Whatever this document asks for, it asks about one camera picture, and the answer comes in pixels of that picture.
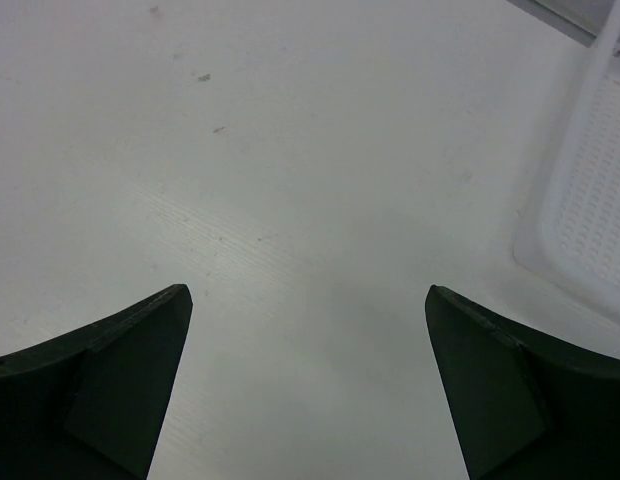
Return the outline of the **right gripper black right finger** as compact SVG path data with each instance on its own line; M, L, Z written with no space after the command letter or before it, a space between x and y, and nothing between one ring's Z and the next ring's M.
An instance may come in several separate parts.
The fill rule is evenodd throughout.
M472 479L620 479L620 360L443 287L431 345Z

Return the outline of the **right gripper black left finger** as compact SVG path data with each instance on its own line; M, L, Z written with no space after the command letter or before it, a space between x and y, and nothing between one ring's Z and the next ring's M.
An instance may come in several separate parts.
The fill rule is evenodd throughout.
M0 356L0 479L145 479L193 304L171 285Z

